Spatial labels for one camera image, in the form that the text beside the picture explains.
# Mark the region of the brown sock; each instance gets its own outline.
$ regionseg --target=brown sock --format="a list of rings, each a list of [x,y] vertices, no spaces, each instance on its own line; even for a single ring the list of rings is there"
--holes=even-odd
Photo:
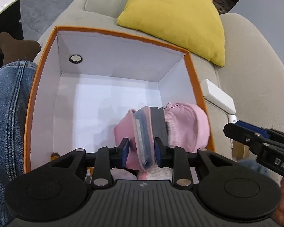
[[[18,61],[33,61],[40,52],[41,46],[36,41],[14,39],[7,32],[0,33],[0,54],[4,55],[3,65]]]

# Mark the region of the metal grommet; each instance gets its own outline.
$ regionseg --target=metal grommet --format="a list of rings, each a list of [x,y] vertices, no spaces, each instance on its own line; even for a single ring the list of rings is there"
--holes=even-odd
[[[177,185],[180,186],[189,186],[191,185],[191,181],[187,178],[181,178],[176,181]]]
[[[105,178],[97,178],[94,180],[94,185],[105,186],[108,184],[108,180]]]
[[[69,57],[69,61],[74,64],[79,64],[82,62],[82,60],[82,57],[78,54],[74,54]]]

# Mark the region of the pink pouch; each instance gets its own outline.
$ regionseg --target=pink pouch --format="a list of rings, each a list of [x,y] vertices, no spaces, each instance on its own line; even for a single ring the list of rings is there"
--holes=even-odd
[[[169,103],[164,107],[168,144],[196,153],[208,143],[210,127],[206,113],[197,105]]]
[[[147,131],[151,131],[147,132],[147,139],[149,140],[149,147],[147,147],[147,165],[142,164],[142,154],[141,151],[137,149],[137,142],[139,142],[139,138],[136,132],[136,119],[133,115],[136,112],[134,109],[129,110],[127,115],[114,128],[114,135],[117,146],[119,146],[124,137],[129,139],[130,144],[126,167],[128,169],[146,172],[149,171],[155,163],[154,138],[151,126],[151,110],[149,107],[143,107],[140,110],[144,113]]]

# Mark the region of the denim pant leg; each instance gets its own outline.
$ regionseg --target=denim pant leg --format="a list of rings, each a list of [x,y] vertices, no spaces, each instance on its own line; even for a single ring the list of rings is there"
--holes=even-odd
[[[0,226],[11,220],[4,202],[5,187],[24,174],[24,126],[36,69],[28,61],[0,68]]]

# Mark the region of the round hole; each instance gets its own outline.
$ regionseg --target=round hole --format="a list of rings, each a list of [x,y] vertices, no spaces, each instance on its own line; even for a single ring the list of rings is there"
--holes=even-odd
[[[82,62],[82,60],[82,57],[78,54],[74,54],[69,57],[69,61],[74,64],[79,64]]]

